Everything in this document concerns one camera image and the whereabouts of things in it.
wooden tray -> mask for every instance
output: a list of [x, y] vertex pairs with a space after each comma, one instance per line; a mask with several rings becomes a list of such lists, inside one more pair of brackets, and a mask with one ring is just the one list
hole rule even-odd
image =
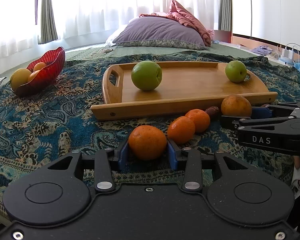
[[[98, 120], [116, 120], [150, 115], [186, 113], [191, 109], [221, 106], [231, 94], [240, 94], [251, 104], [274, 101], [277, 92], [269, 92], [252, 72], [250, 79], [232, 83], [225, 74], [226, 63], [200, 61], [157, 62], [162, 68], [161, 84], [152, 91], [141, 91], [131, 80], [136, 63], [111, 65], [102, 80], [104, 104], [91, 110]], [[109, 77], [116, 77], [113, 85]]]

white wall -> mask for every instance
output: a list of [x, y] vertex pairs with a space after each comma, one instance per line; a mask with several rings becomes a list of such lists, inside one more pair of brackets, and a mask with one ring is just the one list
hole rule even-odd
[[252, 0], [252, 29], [248, 5], [250, 0], [233, 0], [233, 33], [300, 45], [300, 0]]
[[21, 52], [12, 54], [11, 56], [0, 59], [0, 74], [3, 72], [20, 65], [24, 62], [37, 59], [41, 57], [48, 50], [56, 49], [62, 46], [64, 49], [71, 49], [75, 47], [86, 46], [90, 44], [102, 43], [114, 32], [115, 30], [109, 30], [99, 33], [90, 33], [86, 35], [80, 35], [71, 37], [64, 40], [52, 41], [47, 44], [34, 45], [33, 48], [23, 50]]

red fruit bowl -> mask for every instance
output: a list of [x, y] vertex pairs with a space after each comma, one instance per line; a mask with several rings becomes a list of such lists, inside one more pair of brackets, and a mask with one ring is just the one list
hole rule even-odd
[[41, 58], [31, 62], [27, 69], [33, 72], [34, 66], [39, 62], [47, 64], [29, 83], [19, 86], [13, 91], [19, 97], [31, 96], [39, 93], [48, 85], [51, 85], [60, 74], [65, 64], [66, 53], [63, 47], [47, 51]]

curtain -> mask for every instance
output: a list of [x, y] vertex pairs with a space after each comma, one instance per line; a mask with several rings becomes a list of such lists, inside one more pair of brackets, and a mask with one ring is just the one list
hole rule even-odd
[[232, 31], [232, 0], [220, 1], [219, 30]]
[[[206, 28], [213, 29], [218, 8], [215, 0], [177, 0]], [[52, 0], [60, 39], [115, 30], [141, 13], [169, 11], [171, 0]]]
[[38, 44], [45, 44], [58, 39], [51, 0], [41, 1], [40, 27], [41, 35], [38, 36]]
[[34, 0], [0, 0], [0, 58], [34, 43]]

metal pin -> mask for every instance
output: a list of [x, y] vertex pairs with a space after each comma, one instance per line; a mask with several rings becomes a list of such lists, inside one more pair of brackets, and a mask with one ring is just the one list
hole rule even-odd
[[186, 189], [198, 189], [200, 187], [200, 184], [195, 181], [189, 181], [185, 183]]
[[286, 234], [284, 232], [279, 232], [275, 236], [275, 240], [284, 240], [286, 237]]
[[15, 239], [15, 240], [22, 240], [23, 239], [23, 234], [20, 233], [20, 232], [14, 232], [12, 234], [12, 237]]
[[101, 181], [97, 184], [98, 189], [110, 189], [112, 188], [112, 183], [109, 181]]
[[153, 187], [146, 187], [146, 188], [145, 188], [145, 191], [146, 191], [146, 192], [153, 192], [153, 191], [154, 191], [154, 188], [153, 188]]

